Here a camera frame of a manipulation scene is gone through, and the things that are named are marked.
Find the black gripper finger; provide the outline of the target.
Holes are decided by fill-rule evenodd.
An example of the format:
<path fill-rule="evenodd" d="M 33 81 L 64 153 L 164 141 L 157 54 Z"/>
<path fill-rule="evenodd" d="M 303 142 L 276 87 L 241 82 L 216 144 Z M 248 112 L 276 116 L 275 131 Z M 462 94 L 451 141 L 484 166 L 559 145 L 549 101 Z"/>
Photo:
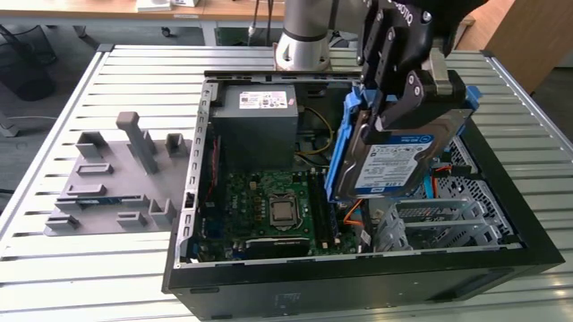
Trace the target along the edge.
<path fill-rule="evenodd" d="M 399 103 L 388 102 L 390 95 L 400 98 L 406 72 L 400 68 L 406 45 L 406 25 L 396 8 L 370 8 L 360 39 L 360 85 L 376 92 L 374 113 L 379 117 L 402 117 Z"/>
<path fill-rule="evenodd" d="M 408 72 L 399 73 L 380 61 L 375 85 L 379 97 L 362 133 L 364 144 L 384 143 L 392 131 L 416 129 L 450 110 L 466 108 L 466 85 L 446 68 L 438 48 L 430 49 L 420 67 Z"/>

